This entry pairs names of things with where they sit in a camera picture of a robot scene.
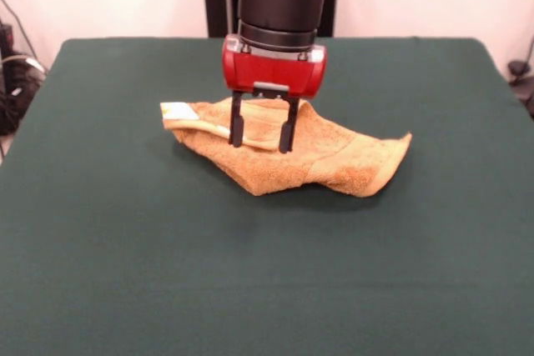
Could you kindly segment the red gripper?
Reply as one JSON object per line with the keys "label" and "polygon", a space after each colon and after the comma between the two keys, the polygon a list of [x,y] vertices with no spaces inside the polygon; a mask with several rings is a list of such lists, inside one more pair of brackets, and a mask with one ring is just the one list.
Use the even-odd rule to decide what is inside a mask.
{"label": "red gripper", "polygon": [[327,50],[314,45],[300,53],[256,48],[237,34],[229,34],[222,47],[224,80],[233,90],[230,110],[229,144],[239,148],[243,141],[244,120],[241,115],[243,93],[276,91],[287,94],[289,111],[280,132],[279,151],[292,151],[300,100],[314,98],[323,82]]}

